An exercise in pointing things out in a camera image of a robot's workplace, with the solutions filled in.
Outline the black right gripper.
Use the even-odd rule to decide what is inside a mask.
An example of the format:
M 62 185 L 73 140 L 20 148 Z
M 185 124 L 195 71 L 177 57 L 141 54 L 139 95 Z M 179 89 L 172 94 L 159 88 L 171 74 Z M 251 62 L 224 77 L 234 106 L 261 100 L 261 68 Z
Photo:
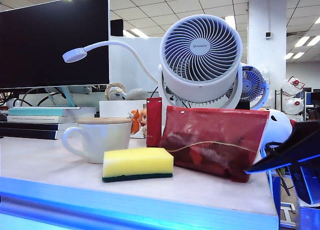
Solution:
M 274 153 L 250 166 L 247 174 L 288 166 L 297 196 L 312 205 L 320 202 L 320 162 L 308 161 L 320 156 L 320 121 L 309 120 L 295 124 L 297 143 L 284 142 Z M 296 165 L 305 162 L 313 166 Z

